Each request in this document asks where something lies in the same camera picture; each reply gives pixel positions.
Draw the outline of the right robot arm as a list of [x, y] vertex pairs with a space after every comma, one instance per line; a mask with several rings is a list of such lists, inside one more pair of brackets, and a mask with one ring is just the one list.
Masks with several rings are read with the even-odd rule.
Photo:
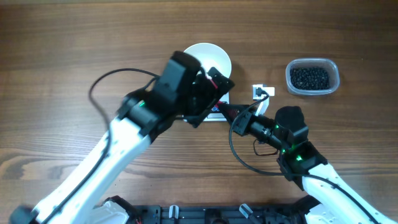
[[356, 193], [308, 140], [308, 126], [298, 106], [279, 109], [273, 119], [256, 115], [253, 105], [218, 105], [230, 131], [252, 135], [276, 149], [279, 176], [308, 195], [294, 207], [304, 223], [392, 223]]

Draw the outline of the black beans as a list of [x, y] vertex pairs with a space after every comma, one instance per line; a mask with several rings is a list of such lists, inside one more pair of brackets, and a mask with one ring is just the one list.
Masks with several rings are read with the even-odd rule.
[[326, 90], [330, 87], [329, 74], [321, 67], [290, 69], [290, 80], [300, 90]]

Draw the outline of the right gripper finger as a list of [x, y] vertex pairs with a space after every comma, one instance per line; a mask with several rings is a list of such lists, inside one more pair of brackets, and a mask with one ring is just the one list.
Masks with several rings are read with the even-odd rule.
[[226, 119], [226, 121], [227, 121], [229, 124], [232, 124], [233, 121], [234, 121], [234, 120], [237, 118], [237, 116], [239, 115], [239, 112], [238, 112], [238, 111], [230, 111], [230, 112], [224, 111], [224, 112], [222, 112], [222, 115], [224, 116], [224, 118]]
[[222, 114], [222, 112], [224, 111], [238, 111], [238, 112], [242, 112], [243, 110], [245, 110], [249, 105], [234, 105], [234, 104], [227, 104], [227, 103], [218, 103], [217, 104], [220, 113]]

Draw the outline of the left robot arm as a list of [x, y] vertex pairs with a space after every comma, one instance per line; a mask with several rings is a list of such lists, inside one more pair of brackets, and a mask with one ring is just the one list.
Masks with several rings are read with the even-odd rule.
[[199, 126], [234, 86], [226, 53], [176, 51], [161, 75], [128, 93], [88, 156], [36, 206], [17, 207], [10, 223], [126, 223], [120, 205], [98, 201], [116, 177], [177, 119]]

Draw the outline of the pink measuring scoop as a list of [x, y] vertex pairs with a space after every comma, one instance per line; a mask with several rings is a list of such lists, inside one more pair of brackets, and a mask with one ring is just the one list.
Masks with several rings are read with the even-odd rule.
[[211, 114], [221, 114], [221, 112], [229, 104], [229, 91], [234, 87], [234, 82], [230, 79], [217, 80], [216, 78], [211, 79], [212, 84], [216, 90], [226, 90], [226, 93], [218, 100], [218, 102], [210, 110]]

